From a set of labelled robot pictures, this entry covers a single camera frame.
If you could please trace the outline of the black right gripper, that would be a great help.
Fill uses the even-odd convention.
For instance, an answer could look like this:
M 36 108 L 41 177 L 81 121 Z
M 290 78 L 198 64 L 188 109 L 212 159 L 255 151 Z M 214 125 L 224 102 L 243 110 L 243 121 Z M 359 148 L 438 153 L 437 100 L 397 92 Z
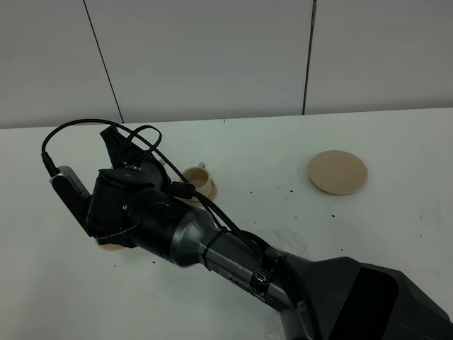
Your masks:
M 92 237 L 101 244 L 135 248 L 132 235 L 143 215 L 139 204 L 154 191 L 168 190 L 170 178 L 164 165 L 153 155 L 162 134 L 148 150 L 132 141 L 147 129 L 154 127 L 142 125 L 126 137 L 113 126 L 101 132 L 112 167 L 98 173 L 86 220 L 93 231 Z

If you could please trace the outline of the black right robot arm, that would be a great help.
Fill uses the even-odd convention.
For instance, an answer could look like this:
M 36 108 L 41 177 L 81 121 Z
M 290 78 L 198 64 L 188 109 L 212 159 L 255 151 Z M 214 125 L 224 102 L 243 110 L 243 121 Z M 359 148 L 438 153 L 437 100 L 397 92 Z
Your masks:
M 86 218 L 100 244 L 140 247 L 171 263 L 202 264 L 280 313 L 288 339 L 451 339 L 452 322 L 402 272 L 348 257 L 310 261 L 240 230 L 211 201 L 193 208 L 136 132 L 101 133 L 111 161 Z

